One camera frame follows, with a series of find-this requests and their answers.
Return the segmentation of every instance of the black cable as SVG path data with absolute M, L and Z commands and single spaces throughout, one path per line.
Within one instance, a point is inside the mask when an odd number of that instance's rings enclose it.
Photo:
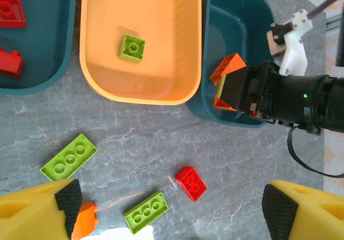
M 292 133 L 294 132 L 294 130 L 297 128 L 297 126 L 294 126 L 290 129 L 289 134 L 288 134 L 288 140 L 287 140 L 287 145 L 288 145 L 288 150 L 290 153 L 290 156 L 297 162 L 299 163 L 301 166 L 303 166 L 305 169 L 308 169 L 312 172 L 321 174 L 323 176 L 326 177 L 333 177 L 333 178 L 344 178 L 344 173 L 343 174 L 338 174 L 338 175 L 333 175 L 333 174 L 325 174 L 322 173 L 320 171 L 317 171 L 313 168 L 311 168 L 310 166 L 308 166 L 306 163 L 304 163 L 295 153 L 294 147 L 292 146 Z
M 337 0 L 325 0 L 322 4 L 320 4 L 318 7 L 316 7 L 313 11 L 309 12 L 307 14 L 307 18 L 309 20 L 313 19 L 315 16 L 323 12 L 327 7 L 332 5 Z

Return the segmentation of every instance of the lime green 2x2 brick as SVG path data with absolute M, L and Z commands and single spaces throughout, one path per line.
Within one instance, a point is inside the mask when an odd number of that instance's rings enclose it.
M 130 231 L 136 234 L 146 225 L 168 211 L 165 198 L 157 192 L 124 214 Z
M 119 57 L 127 61 L 140 63 L 144 59 L 145 44 L 145 40 L 126 33 L 120 43 Z
M 45 164 L 40 171 L 51 181 L 67 179 L 97 151 L 97 148 L 81 134 Z

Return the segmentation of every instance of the orange bin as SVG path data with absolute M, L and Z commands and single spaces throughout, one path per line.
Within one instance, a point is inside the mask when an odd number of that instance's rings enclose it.
M 119 58 L 126 33 L 146 41 L 142 62 Z M 81 68 L 106 98 L 184 103 L 199 86 L 201 51 L 201 0 L 82 0 Z

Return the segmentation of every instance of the red lego brick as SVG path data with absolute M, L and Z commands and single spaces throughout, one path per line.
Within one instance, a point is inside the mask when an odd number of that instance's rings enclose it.
M 176 180 L 187 196 L 193 201 L 197 201 L 206 190 L 206 185 L 196 170 L 190 166 L 183 168 L 176 176 Z
M 24 60 L 18 51 L 4 52 L 0 47 L 0 74 L 21 78 Z
M 0 0 L 0 28 L 26 28 L 20 0 Z

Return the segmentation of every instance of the plastic bin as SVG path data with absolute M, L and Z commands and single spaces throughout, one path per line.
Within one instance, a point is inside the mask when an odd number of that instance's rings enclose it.
M 71 55 L 76 0 L 21 0 L 27 28 L 0 29 L 0 46 L 24 59 L 21 79 L 0 75 L 0 94 L 28 94 L 54 84 Z
M 178 105 L 201 75 L 202 0 L 82 0 L 80 63 L 101 96 Z M 119 58 L 123 36 L 145 40 L 141 62 Z
M 265 0 L 203 0 L 202 80 L 188 107 L 198 117 L 238 127 L 257 128 L 260 120 L 213 107 L 216 95 L 209 77 L 227 55 L 239 53 L 249 65 L 272 60 L 266 38 L 274 16 Z

